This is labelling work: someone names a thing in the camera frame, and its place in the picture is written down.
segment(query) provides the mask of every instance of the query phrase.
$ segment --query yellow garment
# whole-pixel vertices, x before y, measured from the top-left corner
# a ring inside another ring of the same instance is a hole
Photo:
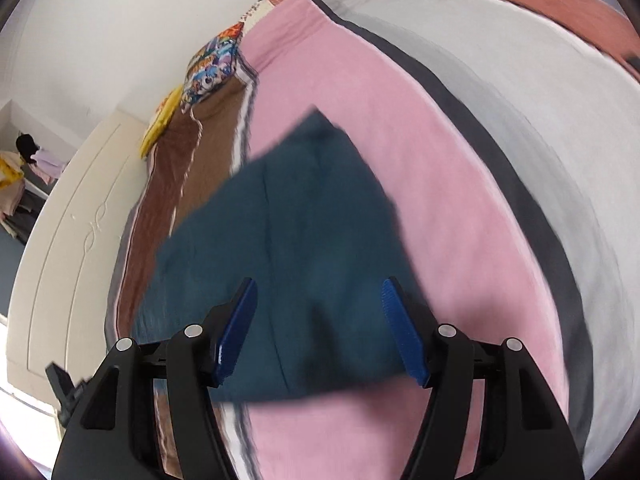
[[[24,177],[24,173],[20,169],[20,166],[15,167],[15,160],[12,157],[5,156],[4,153],[0,154],[0,189],[10,186],[17,180]]]
[[[154,118],[151,119],[149,127],[146,129],[145,137],[140,146],[140,158],[145,158],[156,140],[159,139],[166,126],[169,124],[175,109],[180,104],[182,97],[182,85],[177,86],[159,105]]]

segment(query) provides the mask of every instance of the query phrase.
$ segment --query teal fabric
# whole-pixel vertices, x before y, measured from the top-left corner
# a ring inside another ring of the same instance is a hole
[[[385,278],[419,289],[393,205],[349,137],[314,112],[247,164],[159,250],[138,342],[171,337],[245,277],[258,307],[212,400],[309,396],[404,372],[382,311]]]

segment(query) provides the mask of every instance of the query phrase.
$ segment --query cartoon print pillow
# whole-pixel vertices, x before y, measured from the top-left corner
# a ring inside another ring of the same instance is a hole
[[[236,56],[244,23],[221,32],[191,58],[182,88],[182,113],[220,88],[236,71]]]

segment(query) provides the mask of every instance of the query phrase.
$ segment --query white wall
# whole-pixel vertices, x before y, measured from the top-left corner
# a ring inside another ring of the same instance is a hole
[[[33,0],[0,32],[0,50],[14,49],[0,67],[14,104],[74,145],[116,106],[146,122],[191,56],[254,2]]]

